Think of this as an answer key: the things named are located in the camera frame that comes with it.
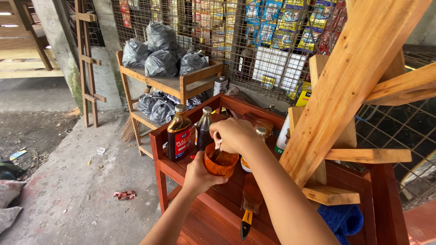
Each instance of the glass bottle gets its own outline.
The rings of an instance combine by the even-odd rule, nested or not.
[[[263,138],[266,135],[266,130],[263,127],[258,127],[256,129],[256,134],[260,137],[262,137],[262,140],[265,141]],[[248,163],[245,161],[244,157],[241,157],[241,165],[242,165],[242,171],[246,174],[251,173],[251,169],[248,166]]]
[[[176,114],[167,128],[168,158],[175,162],[189,154],[191,149],[191,120],[185,116],[185,106],[174,107]]]
[[[205,106],[203,108],[203,116],[197,123],[197,130],[195,130],[195,144],[198,150],[205,150],[206,146],[214,142],[209,134],[209,126],[212,124],[212,108]]]

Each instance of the black and yellow brush handle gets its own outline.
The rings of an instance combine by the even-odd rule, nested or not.
[[[248,236],[248,233],[250,232],[252,219],[253,219],[253,212],[246,209],[244,217],[242,218],[242,223],[241,223],[241,238],[242,238],[242,240],[244,240]]]

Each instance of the metal cap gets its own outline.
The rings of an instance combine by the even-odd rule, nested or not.
[[[185,106],[182,104],[178,104],[174,108],[175,108],[176,112],[184,112],[185,111]]]
[[[203,113],[206,115],[210,115],[212,113],[212,108],[210,108],[209,106],[205,106],[203,108]]]
[[[264,135],[266,135],[266,129],[263,127],[258,127],[256,129],[256,133],[257,133],[257,135],[263,137]]]

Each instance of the white can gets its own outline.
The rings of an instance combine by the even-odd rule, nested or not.
[[[225,76],[220,76],[215,80],[214,84],[214,96],[219,93],[224,93],[227,91],[228,78]]]

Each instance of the amber bottle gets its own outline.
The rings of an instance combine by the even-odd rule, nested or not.
[[[168,158],[175,162],[189,154],[191,149],[191,120],[185,116],[185,106],[175,106],[176,114],[167,128]]]
[[[212,108],[205,106],[203,108],[203,116],[197,123],[197,130],[195,131],[195,144],[198,150],[205,150],[206,146],[212,144],[214,140],[209,134],[209,126],[212,124]]]

